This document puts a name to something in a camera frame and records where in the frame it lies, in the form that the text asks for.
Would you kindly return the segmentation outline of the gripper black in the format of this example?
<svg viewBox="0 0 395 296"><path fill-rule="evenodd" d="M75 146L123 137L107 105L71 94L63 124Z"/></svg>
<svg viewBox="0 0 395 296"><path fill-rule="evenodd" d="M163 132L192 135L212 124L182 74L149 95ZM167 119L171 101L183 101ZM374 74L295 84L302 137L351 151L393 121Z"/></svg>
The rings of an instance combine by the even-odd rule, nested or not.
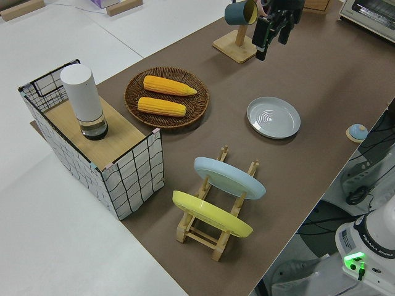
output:
<svg viewBox="0 0 395 296"><path fill-rule="evenodd" d="M304 7L304 0L272 0L269 2L269 15L277 15L281 10L290 11L288 19L280 25L278 42L287 43L290 31L299 23L299 16Z"/></svg>

